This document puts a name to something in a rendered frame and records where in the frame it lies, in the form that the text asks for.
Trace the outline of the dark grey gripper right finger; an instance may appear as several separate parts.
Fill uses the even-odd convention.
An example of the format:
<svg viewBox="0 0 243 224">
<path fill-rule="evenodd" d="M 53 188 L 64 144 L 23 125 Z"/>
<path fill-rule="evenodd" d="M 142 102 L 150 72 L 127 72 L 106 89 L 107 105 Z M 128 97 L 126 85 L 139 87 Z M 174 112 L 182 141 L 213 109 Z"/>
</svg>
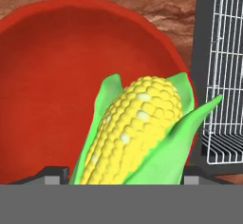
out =
<svg viewBox="0 0 243 224">
<path fill-rule="evenodd" d="M 204 184 L 221 184 L 221 181 L 213 176 L 207 175 L 200 168 L 188 166 L 184 168 L 183 185 L 204 185 Z"/>
</svg>

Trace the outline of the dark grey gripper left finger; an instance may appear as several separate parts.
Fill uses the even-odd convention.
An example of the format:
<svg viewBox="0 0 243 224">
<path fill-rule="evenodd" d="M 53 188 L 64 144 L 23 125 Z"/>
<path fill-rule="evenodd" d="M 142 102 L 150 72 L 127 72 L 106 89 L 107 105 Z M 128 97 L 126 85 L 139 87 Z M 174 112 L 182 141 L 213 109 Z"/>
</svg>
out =
<svg viewBox="0 0 243 224">
<path fill-rule="evenodd" d="M 13 184 L 66 185 L 69 182 L 67 166 L 46 166 L 36 175 L 14 181 Z"/>
</svg>

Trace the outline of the yellow corn cob green husk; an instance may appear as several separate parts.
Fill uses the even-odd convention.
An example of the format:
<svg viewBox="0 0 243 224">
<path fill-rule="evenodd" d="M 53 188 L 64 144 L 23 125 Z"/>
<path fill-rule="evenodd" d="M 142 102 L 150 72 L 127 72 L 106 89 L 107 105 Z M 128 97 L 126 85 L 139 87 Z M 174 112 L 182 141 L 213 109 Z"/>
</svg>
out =
<svg viewBox="0 0 243 224">
<path fill-rule="evenodd" d="M 69 182 L 179 185 L 195 133 L 221 100 L 195 107 L 185 72 L 140 77 L 127 87 L 118 74 L 105 78 Z"/>
</svg>

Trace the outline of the red bowl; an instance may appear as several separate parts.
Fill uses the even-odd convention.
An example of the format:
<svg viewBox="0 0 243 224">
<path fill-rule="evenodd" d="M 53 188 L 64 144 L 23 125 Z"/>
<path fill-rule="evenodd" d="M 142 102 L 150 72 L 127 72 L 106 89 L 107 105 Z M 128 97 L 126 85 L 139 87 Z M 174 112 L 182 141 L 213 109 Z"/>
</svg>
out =
<svg viewBox="0 0 243 224">
<path fill-rule="evenodd" d="M 142 15 L 104 0 L 46 0 L 0 19 L 0 184 L 74 167 L 102 80 L 186 71 Z"/>
</svg>

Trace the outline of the dark grey rack tray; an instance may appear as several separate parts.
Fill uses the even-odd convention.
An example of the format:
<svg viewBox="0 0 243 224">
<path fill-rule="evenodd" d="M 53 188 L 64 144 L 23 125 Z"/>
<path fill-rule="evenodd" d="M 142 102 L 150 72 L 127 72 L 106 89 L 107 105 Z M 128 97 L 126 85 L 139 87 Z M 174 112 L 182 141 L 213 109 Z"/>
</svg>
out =
<svg viewBox="0 0 243 224">
<path fill-rule="evenodd" d="M 204 104 L 209 65 L 209 52 L 215 0 L 196 0 L 196 20 L 192 54 L 191 75 L 196 88 L 197 103 Z M 243 174 L 243 163 L 210 165 L 202 145 L 203 124 L 198 130 L 198 140 L 192 154 L 192 162 L 212 175 Z"/>
</svg>

